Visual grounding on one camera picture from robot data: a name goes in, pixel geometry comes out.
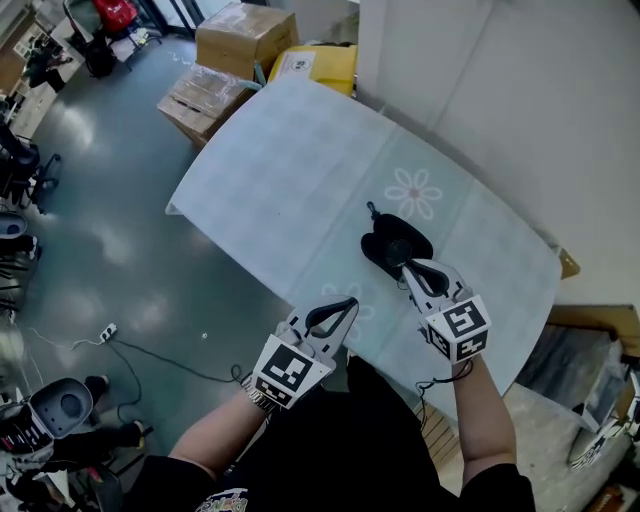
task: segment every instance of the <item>flower pattern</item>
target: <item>flower pattern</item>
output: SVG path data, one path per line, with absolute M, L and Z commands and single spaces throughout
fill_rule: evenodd
M 398 217 L 408 220 L 417 210 L 425 219 L 433 219 L 433 208 L 429 201 L 437 201 L 442 198 L 442 190 L 427 186 L 429 172 L 419 169 L 411 176 L 404 169 L 397 168 L 394 171 L 398 185 L 391 185 L 384 189 L 384 195 L 392 201 L 400 201 Z
M 358 325 L 362 321 L 371 320 L 373 316 L 376 314 L 376 310 L 373 306 L 369 304 L 362 304 L 360 298 L 362 296 L 362 288 L 359 283 L 351 283 L 347 287 L 347 291 L 341 293 L 338 291 L 338 288 L 331 284 L 327 283 L 322 287 L 322 295 L 350 295 L 351 297 L 355 297 L 358 299 L 359 309 L 358 315 L 356 319 L 353 321 L 351 325 L 351 329 L 347 333 L 347 338 L 351 341 L 359 341 L 360 340 L 360 326 Z

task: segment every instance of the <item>printed shirt graphic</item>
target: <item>printed shirt graphic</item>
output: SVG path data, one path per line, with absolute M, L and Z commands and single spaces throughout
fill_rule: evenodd
M 245 512 L 249 499 L 247 489 L 229 489 L 209 496 L 196 512 Z

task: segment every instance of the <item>black chair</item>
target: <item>black chair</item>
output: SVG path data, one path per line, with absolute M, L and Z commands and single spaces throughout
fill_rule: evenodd
M 20 208 L 35 204 L 44 213 L 40 204 L 43 189 L 58 186 L 58 180 L 47 178 L 49 167 L 61 159 L 55 153 L 49 161 L 40 163 L 40 151 L 31 139 L 16 136 L 5 123 L 0 123 L 0 196 L 9 199 Z

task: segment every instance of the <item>gray floor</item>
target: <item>gray floor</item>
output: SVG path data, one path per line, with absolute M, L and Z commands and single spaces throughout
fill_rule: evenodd
M 164 213 L 196 152 L 156 104 L 194 50 L 193 43 L 165 39 L 138 55 L 131 73 L 119 66 L 96 80 L 81 69 L 38 128 L 43 156 L 62 155 L 60 186 L 45 216 L 29 215 L 44 252 L 17 324 L 45 382 L 106 373 L 112 403 L 136 394 L 109 347 L 85 343 L 68 352 L 29 328 L 70 345 L 97 341 L 115 322 L 124 341 L 228 378 L 234 363 L 253 369 L 267 334 L 290 310 L 186 219 Z M 155 427 L 161 453 L 237 389 L 118 349 L 143 387 L 138 410 L 124 414 Z M 32 365 L 27 375 L 38 383 Z

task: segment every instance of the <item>wrist strap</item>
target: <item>wrist strap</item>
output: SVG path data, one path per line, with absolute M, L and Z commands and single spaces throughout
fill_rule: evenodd
M 247 375 L 241 385 L 242 389 L 244 389 L 249 396 L 249 400 L 260 407 L 263 411 L 270 413 L 276 408 L 277 404 L 273 400 L 267 398 L 262 391 L 258 391 L 251 385 L 251 375 Z

